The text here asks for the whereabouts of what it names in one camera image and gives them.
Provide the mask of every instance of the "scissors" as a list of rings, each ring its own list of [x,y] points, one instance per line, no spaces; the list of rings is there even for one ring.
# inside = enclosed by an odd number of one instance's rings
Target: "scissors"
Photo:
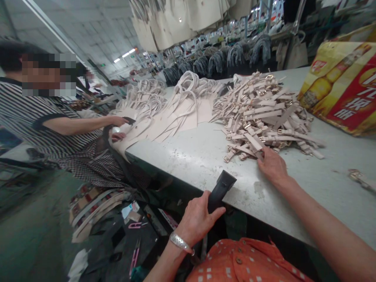
[[[141,226],[144,226],[148,224],[147,222],[145,223],[142,223],[142,222],[136,222],[136,223],[131,223],[130,225],[128,225],[128,228],[129,229],[138,229],[138,228],[141,228]]]
[[[140,244],[141,244],[141,239],[138,239],[136,243],[136,247],[134,248],[134,251],[133,251],[132,262],[130,264],[130,270],[129,270],[129,277],[132,276],[132,270],[136,267],[138,253],[140,251]]]

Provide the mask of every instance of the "pile of leather straps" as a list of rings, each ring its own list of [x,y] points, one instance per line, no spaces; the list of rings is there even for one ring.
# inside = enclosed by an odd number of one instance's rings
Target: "pile of leather straps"
[[[167,101],[160,82],[142,80],[137,86],[129,85],[128,99],[119,101],[110,114],[129,117],[136,122],[117,128],[117,132],[123,132],[127,137],[112,146],[125,157],[125,150],[138,141],[148,139],[161,143],[176,132],[209,122],[214,100],[223,86],[215,80],[199,79],[197,74],[187,71]]]
[[[270,73],[253,73],[233,89],[229,87],[229,92],[214,102],[211,120],[223,121],[222,130],[229,141],[225,162],[234,155],[240,160],[262,158],[265,146],[279,152],[293,143],[303,153],[323,159],[317,149],[325,143],[308,134],[313,117],[300,106],[297,95]]]

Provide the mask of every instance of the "silver bracelet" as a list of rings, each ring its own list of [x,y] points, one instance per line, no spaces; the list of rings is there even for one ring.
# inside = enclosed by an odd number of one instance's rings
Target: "silver bracelet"
[[[170,241],[173,242],[176,246],[178,246],[180,249],[185,250],[187,253],[191,254],[192,256],[195,255],[195,250],[193,250],[182,238],[180,238],[178,235],[175,234],[175,232],[172,232],[170,235]]]

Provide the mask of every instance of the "hand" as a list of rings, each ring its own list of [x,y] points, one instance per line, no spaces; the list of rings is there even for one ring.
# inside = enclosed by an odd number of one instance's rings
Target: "hand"
[[[257,160],[258,167],[270,182],[276,186],[289,178],[285,160],[279,154],[271,148],[265,147],[264,155],[264,161]]]
[[[198,241],[203,239],[217,219],[226,211],[226,208],[222,207],[209,214],[209,195],[210,192],[205,191],[201,197],[189,201],[184,216],[175,230],[175,233],[190,247],[193,247]]]
[[[126,136],[125,133],[115,132],[112,134],[111,139],[112,139],[112,142],[115,143],[117,141],[123,140],[125,136]]]
[[[125,118],[118,117],[118,116],[107,116],[110,120],[110,124],[115,125],[116,127],[122,126],[124,123],[129,123],[129,121]]]

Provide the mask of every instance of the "wrist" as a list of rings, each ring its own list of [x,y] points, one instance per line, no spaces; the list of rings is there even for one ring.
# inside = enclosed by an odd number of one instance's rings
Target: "wrist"
[[[166,249],[168,249],[168,253],[173,257],[177,258],[179,256],[185,257],[186,254],[188,254],[185,250],[179,248],[177,245],[175,245],[173,242],[168,240],[168,243],[166,245]]]
[[[106,126],[111,125],[114,122],[114,116],[104,116],[102,119],[106,123]]]
[[[291,176],[286,176],[277,181],[273,181],[273,185],[277,188],[279,192],[284,192],[290,188],[294,188],[298,183]]]
[[[188,244],[188,246],[190,246],[191,248],[196,243],[193,239],[192,234],[190,234],[190,232],[188,232],[183,226],[179,225],[174,232],[176,235],[182,238],[182,240],[186,242],[186,244]]]

